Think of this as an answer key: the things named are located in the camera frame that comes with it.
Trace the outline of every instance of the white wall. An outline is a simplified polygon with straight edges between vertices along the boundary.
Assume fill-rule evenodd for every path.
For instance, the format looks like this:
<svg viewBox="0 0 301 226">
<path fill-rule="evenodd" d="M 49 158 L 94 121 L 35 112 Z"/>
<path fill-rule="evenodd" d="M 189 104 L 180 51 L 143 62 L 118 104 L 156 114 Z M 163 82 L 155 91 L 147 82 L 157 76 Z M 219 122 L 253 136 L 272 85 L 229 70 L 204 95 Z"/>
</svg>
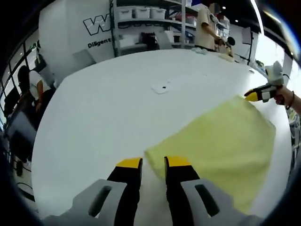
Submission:
<svg viewBox="0 0 301 226">
<path fill-rule="evenodd" d="M 106 0 L 56 0 L 40 13 L 41 54 L 60 84 L 63 79 L 92 63 L 114 57 L 112 43 L 89 48 L 88 44 L 111 38 L 111 32 L 100 30 L 102 24 L 91 24 L 99 33 L 90 35 L 84 21 L 102 15 L 110 24 Z"/>
<path fill-rule="evenodd" d="M 249 58 L 249 52 L 250 52 L 250 45 L 243 44 L 243 27 L 236 26 L 234 24 L 230 24 L 230 36 L 235 39 L 235 46 L 233 46 L 232 51 L 233 54 L 238 54 L 242 57 Z M 258 42 L 258 34 L 253 33 L 253 44 L 252 44 L 252 52 L 251 52 L 251 61 L 255 60 L 255 53 L 257 48 L 257 42 Z M 234 55 L 234 58 L 236 58 L 239 62 L 241 62 L 241 58 Z"/>
</svg>

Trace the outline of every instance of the person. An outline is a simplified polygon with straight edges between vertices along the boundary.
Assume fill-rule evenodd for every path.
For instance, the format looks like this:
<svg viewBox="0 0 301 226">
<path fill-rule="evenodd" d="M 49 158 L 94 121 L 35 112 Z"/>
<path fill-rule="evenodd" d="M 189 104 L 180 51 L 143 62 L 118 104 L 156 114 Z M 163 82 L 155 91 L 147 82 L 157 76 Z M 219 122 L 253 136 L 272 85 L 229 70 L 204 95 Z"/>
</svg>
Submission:
<svg viewBox="0 0 301 226">
<path fill-rule="evenodd" d="M 301 115 L 301 99 L 290 91 L 287 87 L 283 86 L 277 90 L 277 94 L 274 97 L 276 104 L 280 105 L 284 101 L 287 107 L 292 107 L 298 115 Z"/>
<path fill-rule="evenodd" d="M 28 91 L 35 99 L 35 110 L 37 112 L 37 123 L 40 124 L 42 116 L 54 95 L 55 90 L 51 89 L 39 73 L 23 65 L 18 72 L 19 86 L 23 94 Z"/>
<path fill-rule="evenodd" d="M 215 34 L 215 24 L 218 19 L 213 15 L 221 11 L 221 7 L 217 3 L 212 3 L 208 8 L 202 7 L 198 12 L 197 34 L 194 40 L 196 47 L 205 48 L 208 51 L 214 51 L 215 42 L 223 42 L 219 36 Z"/>
</svg>

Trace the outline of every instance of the yellow cloth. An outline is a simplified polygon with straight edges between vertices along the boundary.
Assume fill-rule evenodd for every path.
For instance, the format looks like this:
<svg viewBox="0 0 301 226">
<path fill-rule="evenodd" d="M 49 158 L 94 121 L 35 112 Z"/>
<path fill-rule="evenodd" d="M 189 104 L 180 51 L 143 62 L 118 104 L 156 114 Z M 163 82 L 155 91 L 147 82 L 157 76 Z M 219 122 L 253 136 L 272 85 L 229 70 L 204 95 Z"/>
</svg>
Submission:
<svg viewBox="0 0 301 226">
<path fill-rule="evenodd" d="M 164 156 L 187 157 L 200 178 L 214 182 L 248 213 L 269 168 L 275 134 L 275 126 L 252 104 L 234 97 L 145 154 L 161 178 Z"/>
</svg>

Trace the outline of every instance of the bracelet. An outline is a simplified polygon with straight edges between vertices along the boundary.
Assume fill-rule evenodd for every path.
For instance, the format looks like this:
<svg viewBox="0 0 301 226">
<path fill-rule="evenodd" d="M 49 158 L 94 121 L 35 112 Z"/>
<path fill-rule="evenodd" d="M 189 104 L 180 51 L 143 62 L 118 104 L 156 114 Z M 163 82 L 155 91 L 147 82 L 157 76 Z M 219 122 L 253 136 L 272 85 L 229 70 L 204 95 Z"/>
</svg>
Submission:
<svg viewBox="0 0 301 226">
<path fill-rule="evenodd" d="M 294 91 L 293 91 L 292 102 L 291 102 L 291 104 L 290 104 L 289 106 L 286 106 L 285 109 L 286 109 L 286 110 L 290 109 L 290 108 L 292 107 L 294 101 L 295 101 L 295 93 L 294 93 Z"/>
</svg>

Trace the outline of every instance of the white table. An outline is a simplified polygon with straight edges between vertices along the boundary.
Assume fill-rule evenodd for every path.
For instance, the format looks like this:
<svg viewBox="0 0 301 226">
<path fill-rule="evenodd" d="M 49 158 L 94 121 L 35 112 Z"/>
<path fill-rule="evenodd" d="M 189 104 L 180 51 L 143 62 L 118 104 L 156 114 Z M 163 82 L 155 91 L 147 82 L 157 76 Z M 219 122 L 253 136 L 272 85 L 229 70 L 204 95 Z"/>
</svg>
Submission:
<svg viewBox="0 0 301 226">
<path fill-rule="evenodd" d="M 204 112 L 266 83 L 248 69 L 216 54 L 173 49 L 118 57 L 67 77 L 44 114 L 34 144 L 32 185 L 40 217 L 64 213 L 75 195 L 106 179 L 122 159 L 143 156 Z M 150 88 L 181 76 L 195 80 L 162 95 Z M 277 128 L 267 179 L 251 209 L 265 217 L 285 189 L 291 140 L 284 107 L 274 101 L 254 105 Z M 135 225 L 171 225 L 165 192 L 164 182 L 144 159 Z"/>
</svg>

